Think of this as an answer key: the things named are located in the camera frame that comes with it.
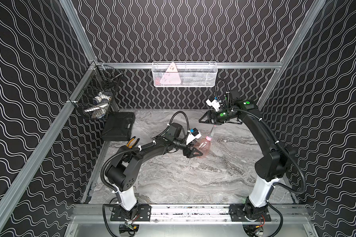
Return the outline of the pink grey spray nozzle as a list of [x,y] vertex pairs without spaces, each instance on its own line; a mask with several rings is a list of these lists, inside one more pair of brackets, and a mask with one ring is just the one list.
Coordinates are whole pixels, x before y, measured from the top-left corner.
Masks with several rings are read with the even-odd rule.
[[207,141],[212,141],[213,137],[214,137],[214,134],[215,134],[215,131],[216,131],[216,128],[217,126],[214,125],[210,131],[210,133],[206,136],[206,140]]

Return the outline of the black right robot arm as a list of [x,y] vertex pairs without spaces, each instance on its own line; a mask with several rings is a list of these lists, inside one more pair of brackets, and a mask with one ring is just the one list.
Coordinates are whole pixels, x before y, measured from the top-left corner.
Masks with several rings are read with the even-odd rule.
[[239,119],[251,131],[258,142],[263,157],[255,163],[258,178],[247,203],[253,208],[267,206],[267,200],[273,191],[273,185],[280,181],[289,167],[287,154],[294,154],[289,147],[283,147],[269,126],[264,124],[262,114],[251,100],[234,99],[228,108],[208,110],[200,119],[200,123],[222,125],[231,119]]

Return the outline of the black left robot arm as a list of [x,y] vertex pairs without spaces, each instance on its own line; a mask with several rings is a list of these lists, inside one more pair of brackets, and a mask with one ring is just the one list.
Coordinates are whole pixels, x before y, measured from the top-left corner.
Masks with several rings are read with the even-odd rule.
[[129,148],[122,146],[102,166],[100,178],[102,183],[116,194],[120,207],[131,211],[137,205],[133,185],[136,182],[141,166],[152,158],[162,156],[172,150],[181,150],[186,158],[199,157],[203,153],[194,148],[193,142],[201,137],[198,129],[188,129],[180,138],[183,126],[171,122],[152,142]]

